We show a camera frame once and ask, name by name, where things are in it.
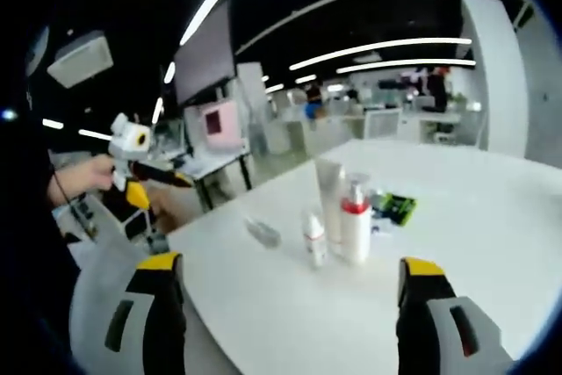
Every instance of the monitor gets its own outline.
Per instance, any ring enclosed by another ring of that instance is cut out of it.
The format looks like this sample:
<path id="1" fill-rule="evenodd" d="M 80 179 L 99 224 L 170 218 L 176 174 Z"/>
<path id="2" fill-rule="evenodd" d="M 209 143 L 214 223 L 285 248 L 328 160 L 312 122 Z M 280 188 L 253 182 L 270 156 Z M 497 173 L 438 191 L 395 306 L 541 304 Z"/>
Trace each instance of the monitor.
<path id="1" fill-rule="evenodd" d="M 177 103 L 194 104 L 195 97 L 236 77 L 230 38 L 228 3 L 212 11 L 193 36 L 179 48 L 176 63 Z"/>

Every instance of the round white table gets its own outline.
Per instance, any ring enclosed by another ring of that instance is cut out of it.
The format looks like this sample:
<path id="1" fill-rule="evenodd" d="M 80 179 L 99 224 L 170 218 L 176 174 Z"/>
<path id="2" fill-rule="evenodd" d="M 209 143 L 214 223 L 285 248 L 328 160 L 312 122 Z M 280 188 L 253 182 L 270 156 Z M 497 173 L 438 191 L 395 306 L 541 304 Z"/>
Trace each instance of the round white table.
<path id="1" fill-rule="evenodd" d="M 370 187 L 418 199 L 405 227 L 375 237 L 363 268 L 307 261 L 300 212 L 318 206 L 308 162 L 176 231 L 184 280 L 205 325 L 245 375 L 396 373 L 399 260 L 442 266 L 500 327 L 513 358 L 562 286 L 562 171 L 471 148 L 351 141 L 324 158 Z M 246 217 L 277 229 L 267 250 Z"/>

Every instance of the black ceiling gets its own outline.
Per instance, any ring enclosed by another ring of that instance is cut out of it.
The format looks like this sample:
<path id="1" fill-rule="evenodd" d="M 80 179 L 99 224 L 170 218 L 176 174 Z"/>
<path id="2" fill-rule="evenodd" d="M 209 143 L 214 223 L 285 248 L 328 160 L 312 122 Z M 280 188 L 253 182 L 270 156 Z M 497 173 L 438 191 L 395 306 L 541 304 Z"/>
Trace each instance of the black ceiling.
<path id="1" fill-rule="evenodd" d="M 65 123 L 46 129 L 57 149 L 78 149 L 89 140 L 77 128 L 102 133 L 118 112 L 150 119 L 162 92 L 165 71 L 194 11 L 203 0 L 60 0 L 50 18 L 51 39 L 43 68 L 31 80 L 36 109 Z M 234 46 L 293 11 L 319 0 L 231 0 Z M 520 1 L 502 0 L 512 18 Z M 289 65 L 341 48 L 413 37 L 457 37 L 462 21 L 459 0 L 340 0 L 328 4 L 258 41 L 237 58 L 260 61 L 279 82 L 316 73 L 328 77 L 350 58 L 290 73 Z M 45 72 L 54 51 L 90 30 L 103 30 L 114 67 L 70 90 Z M 384 60 L 453 57 L 454 46 L 397 47 L 381 50 Z"/>

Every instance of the person's arm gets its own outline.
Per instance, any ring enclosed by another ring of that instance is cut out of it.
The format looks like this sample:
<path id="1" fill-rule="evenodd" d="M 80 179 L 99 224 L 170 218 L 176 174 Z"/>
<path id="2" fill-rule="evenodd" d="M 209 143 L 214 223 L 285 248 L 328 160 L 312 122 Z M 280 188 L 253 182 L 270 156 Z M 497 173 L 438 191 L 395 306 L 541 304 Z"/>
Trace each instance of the person's arm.
<path id="1" fill-rule="evenodd" d="M 53 206 L 61 206 L 67 199 L 77 197 L 90 189 L 108 191 L 112 187 L 113 160 L 108 155 L 57 170 L 47 186 L 47 197 Z"/>

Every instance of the small white bottle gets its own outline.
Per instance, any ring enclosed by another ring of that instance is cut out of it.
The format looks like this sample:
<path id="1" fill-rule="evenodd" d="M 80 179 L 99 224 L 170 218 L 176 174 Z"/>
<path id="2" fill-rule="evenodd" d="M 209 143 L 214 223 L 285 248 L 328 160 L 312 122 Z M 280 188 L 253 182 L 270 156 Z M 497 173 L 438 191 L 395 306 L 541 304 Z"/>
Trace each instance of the small white bottle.
<path id="1" fill-rule="evenodd" d="M 326 260 L 326 236 L 324 227 L 314 213 L 303 215 L 303 228 L 306 250 L 314 268 L 320 268 Z"/>
<path id="2" fill-rule="evenodd" d="M 364 263 L 371 252 L 371 204 L 358 182 L 351 182 L 342 199 L 342 256 L 354 265 Z"/>

